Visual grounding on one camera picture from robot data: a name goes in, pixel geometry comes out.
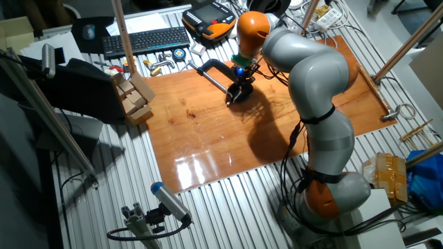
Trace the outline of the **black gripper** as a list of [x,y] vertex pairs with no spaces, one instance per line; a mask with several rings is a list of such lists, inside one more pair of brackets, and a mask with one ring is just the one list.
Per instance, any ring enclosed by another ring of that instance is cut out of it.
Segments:
[[235,83],[239,89],[242,88],[242,83],[247,83],[250,88],[253,88],[255,78],[253,74],[256,72],[257,64],[251,64],[246,67],[241,67],[236,64],[231,66],[231,70],[235,75]]

